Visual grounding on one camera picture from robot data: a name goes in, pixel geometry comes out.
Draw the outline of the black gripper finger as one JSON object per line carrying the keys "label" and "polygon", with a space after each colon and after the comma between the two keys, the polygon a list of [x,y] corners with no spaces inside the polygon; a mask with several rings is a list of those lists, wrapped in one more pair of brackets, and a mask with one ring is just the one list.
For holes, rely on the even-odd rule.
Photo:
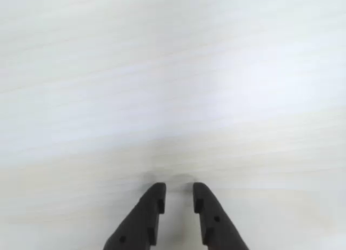
{"label": "black gripper finger", "polygon": [[150,249],[157,244],[159,216],[165,212],[166,184],[155,183],[108,238],[104,249]]}
{"label": "black gripper finger", "polygon": [[194,212],[199,215],[202,244],[215,250],[248,250],[217,197],[204,183],[193,183]]}

